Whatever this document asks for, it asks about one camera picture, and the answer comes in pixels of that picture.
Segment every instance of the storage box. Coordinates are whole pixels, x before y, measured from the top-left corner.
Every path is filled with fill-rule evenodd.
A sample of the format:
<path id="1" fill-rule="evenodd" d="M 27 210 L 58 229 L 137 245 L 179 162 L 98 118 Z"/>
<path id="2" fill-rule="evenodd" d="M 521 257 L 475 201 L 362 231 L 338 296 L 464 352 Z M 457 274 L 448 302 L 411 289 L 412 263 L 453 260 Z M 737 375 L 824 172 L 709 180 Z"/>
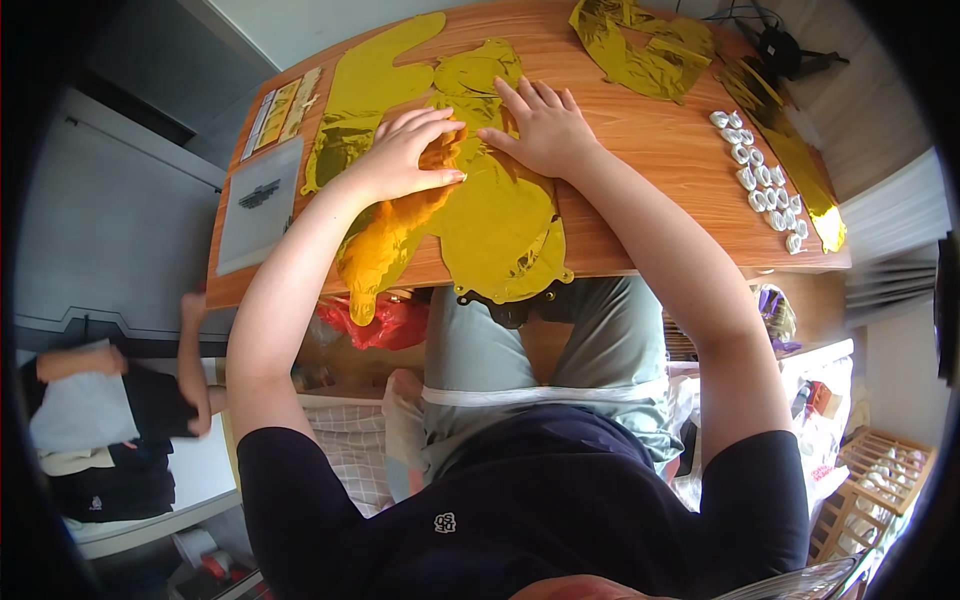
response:
<path id="1" fill-rule="evenodd" d="M 850 477 L 824 501 L 810 534 L 807 564 L 874 548 L 902 516 L 933 469 L 937 449 L 892 433 L 862 428 L 840 449 Z"/>

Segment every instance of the gray pants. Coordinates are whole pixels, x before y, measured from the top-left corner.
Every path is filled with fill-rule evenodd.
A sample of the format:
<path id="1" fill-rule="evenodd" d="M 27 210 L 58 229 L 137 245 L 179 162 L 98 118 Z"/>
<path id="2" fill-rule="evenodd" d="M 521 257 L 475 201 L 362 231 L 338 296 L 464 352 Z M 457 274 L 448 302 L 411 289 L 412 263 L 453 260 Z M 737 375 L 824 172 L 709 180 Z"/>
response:
<path id="1" fill-rule="evenodd" d="M 426 385 L 465 392 L 537 386 L 519 332 L 494 322 L 480 302 L 461 306 L 456 299 L 452 287 L 434 290 L 426 336 Z M 545 321 L 573 323 L 573 332 L 550 378 L 551 386 L 633 386 L 663 374 L 666 345 L 662 306 L 639 276 L 576 279 L 564 288 L 563 301 L 545 305 L 540 314 Z M 618 402 L 569 403 L 587 405 L 608 417 L 619 417 L 624 411 Z M 429 465 L 426 481 L 439 477 L 456 462 L 458 448 L 465 440 L 530 406 L 427 403 L 423 415 L 423 457 Z M 641 410 L 634 416 L 637 422 L 633 425 L 639 430 L 656 430 L 660 420 L 651 413 L 656 408 Z M 634 405 L 627 412 L 636 410 Z"/>

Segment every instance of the white plastic clip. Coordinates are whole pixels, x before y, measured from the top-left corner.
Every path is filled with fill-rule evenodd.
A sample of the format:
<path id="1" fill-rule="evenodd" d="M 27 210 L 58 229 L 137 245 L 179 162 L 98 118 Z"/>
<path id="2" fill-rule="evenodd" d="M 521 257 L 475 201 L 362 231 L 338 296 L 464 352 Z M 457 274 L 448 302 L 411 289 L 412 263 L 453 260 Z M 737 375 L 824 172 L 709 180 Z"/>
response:
<path id="1" fill-rule="evenodd" d="M 786 228 L 790 230 L 797 228 L 797 215 L 793 214 L 789 210 L 783 211 L 783 221 L 786 223 Z"/>
<path id="2" fill-rule="evenodd" d="M 710 114 L 710 122 L 713 125 L 716 125 L 718 129 L 723 129 L 727 127 L 727 123 L 730 122 L 730 116 L 723 110 L 717 110 Z"/>
<path id="3" fill-rule="evenodd" d="M 810 234 L 806 228 L 806 221 L 803 219 L 797 219 L 797 226 L 794 227 L 793 230 L 797 232 L 797 235 L 799 235 L 802 240 L 805 240 L 806 236 Z"/>
<path id="4" fill-rule="evenodd" d="M 733 160 L 736 160 L 737 164 L 747 164 L 750 161 L 750 151 L 740 144 L 734 145 L 730 149 L 730 154 L 733 156 Z"/>
<path id="5" fill-rule="evenodd" d="M 775 187 L 777 190 L 777 208 L 789 208 L 790 197 L 786 195 L 786 190 L 782 187 Z"/>
<path id="6" fill-rule="evenodd" d="M 751 192 L 756 189 L 756 178 L 754 173 L 750 170 L 750 167 L 743 167 L 736 172 L 736 178 L 740 180 L 740 184 L 747 188 L 748 192 Z"/>
<path id="7" fill-rule="evenodd" d="M 756 212 L 763 212 L 767 209 L 767 197 L 760 190 L 750 192 L 747 201 L 750 203 L 750 208 Z"/>
<path id="8" fill-rule="evenodd" d="M 804 205 L 800 201 L 800 194 L 790 197 L 790 212 L 795 215 L 799 215 L 804 212 Z"/>
<path id="9" fill-rule="evenodd" d="M 777 210 L 777 190 L 772 187 L 763 190 L 763 199 L 767 203 L 767 210 Z"/>
<path id="10" fill-rule="evenodd" d="M 763 164 L 763 152 L 761 152 L 756 146 L 750 147 L 750 164 L 755 167 Z"/>
<path id="11" fill-rule="evenodd" d="M 756 180 L 759 181 L 763 187 L 770 187 L 770 169 L 767 168 L 767 165 L 761 164 L 760 166 L 754 169 L 754 175 Z"/>
<path id="12" fill-rule="evenodd" d="M 803 243 L 804 240 L 802 237 L 796 233 L 791 233 L 790 235 L 786 236 L 786 251 L 790 252 L 791 254 L 796 254 L 800 251 L 800 246 Z"/>
<path id="13" fill-rule="evenodd" d="M 720 130 L 720 135 L 731 144 L 739 144 L 742 141 L 740 130 Z"/>
<path id="14" fill-rule="evenodd" d="M 786 229 L 786 220 L 783 218 L 783 213 L 779 210 L 771 210 L 767 213 L 767 223 L 770 224 L 775 231 L 783 231 Z"/>
<path id="15" fill-rule="evenodd" d="M 786 177 L 783 176 L 783 172 L 780 170 L 779 165 L 773 169 L 770 169 L 770 179 L 774 181 L 774 185 L 782 186 L 786 183 Z"/>

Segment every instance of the red plastic bag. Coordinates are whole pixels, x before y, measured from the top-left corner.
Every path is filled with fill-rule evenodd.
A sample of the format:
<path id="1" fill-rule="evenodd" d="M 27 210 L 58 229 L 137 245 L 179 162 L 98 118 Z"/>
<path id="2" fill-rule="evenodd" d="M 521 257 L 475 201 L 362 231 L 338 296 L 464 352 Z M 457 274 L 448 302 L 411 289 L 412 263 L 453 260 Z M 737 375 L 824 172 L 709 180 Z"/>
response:
<path id="1" fill-rule="evenodd" d="M 355 348 L 402 350 L 426 339 L 430 307 L 417 300 L 392 300 L 389 295 L 380 294 L 376 297 L 373 321 L 362 327 L 350 319 L 347 299 L 323 298 L 317 302 L 316 312 L 325 323 L 350 336 Z"/>

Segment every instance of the wood grain tabletop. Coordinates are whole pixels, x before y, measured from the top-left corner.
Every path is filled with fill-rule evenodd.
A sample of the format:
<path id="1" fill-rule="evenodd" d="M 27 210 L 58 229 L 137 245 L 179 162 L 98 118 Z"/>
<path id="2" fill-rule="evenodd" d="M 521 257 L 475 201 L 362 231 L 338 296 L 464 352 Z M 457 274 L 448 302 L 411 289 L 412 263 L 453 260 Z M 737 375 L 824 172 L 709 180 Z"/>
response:
<path id="1" fill-rule="evenodd" d="M 574 4 L 574 0 L 505 0 L 445 10 L 444 29 L 400 55 L 395 65 L 412 62 L 436 65 L 439 56 L 472 50 L 489 37 L 504 37 L 516 49 L 528 78 L 543 80 L 557 89 L 568 87 L 597 138 L 690 213 L 739 267 L 811 272 L 850 267 L 847 247 L 838 253 L 823 254 L 820 238 L 813 227 L 810 228 L 810 236 L 804 240 L 807 252 L 791 256 L 784 247 L 786 234 L 772 230 L 762 216 L 754 213 L 747 204 L 747 192 L 735 176 L 739 165 L 730 156 L 730 145 L 708 120 L 709 114 L 715 110 L 730 112 L 737 108 L 716 80 L 723 68 L 722 60 L 714 60 L 684 96 L 685 106 L 682 107 L 670 101 L 647 98 L 622 85 L 605 83 L 603 70 L 588 56 L 576 33 L 567 24 Z M 649 11 L 666 19 L 675 16 L 671 12 Z M 319 94 L 319 99 L 307 111 L 300 127 L 304 151 L 300 162 L 298 193 L 294 201 L 296 218 L 313 197 L 313 194 L 302 196 L 299 193 L 304 183 L 303 166 L 324 113 L 337 60 L 347 49 L 392 26 L 366 32 L 327 48 L 277 74 L 260 87 L 233 151 L 217 210 L 207 266 L 206 301 L 210 308 L 239 304 L 256 273 L 257 267 L 253 266 L 217 276 L 216 266 L 227 213 L 230 176 L 241 166 L 240 155 L 263 97 L 271 90 L 302 77 L 312 68 L 324 68 L 314 90 Z M 740 33 L 715 26 L 711 26 L 711 29 L 717 40 L 718 52 L 723 56 L 739 58 L 753 53 Z M 624 34 L 638 47 L 649 39 L 648 35 L 629 30 L 624 30 Z M 394 107 L 385 118 L 410 108 L 420 108 L 428 97 L 429 92 L 416 101 Z M 756 145 L 767 157 L 767 164 L 777 164 L 770 147 L 759 135 Z M 254 153 L 243 165 L 256 161 L 271 148 L 268 146 Z M 815 152 L 814 158 L 817 161 L 820 159 Z M 796 193 L 792 184 L 788 184 L 787 189 L 790 194 Z M 636 272 L 610 228 L 572 186 L 558 181 L 557 201 L 564 220 L 565 264 L 576 276 L 612 276 Z M 801 216 L 809 223 L 805 210 Z M 683 252 L 684 240 L 676 240 L 674 250 Z M 396 287 L 421 287 L 449 282 L 449 272 L 441 259 L 440 241 L 427 235 Z M 346 289 L 337 276 L 336 267 L 331 267 L 324 293 L 340 294 Z"/>

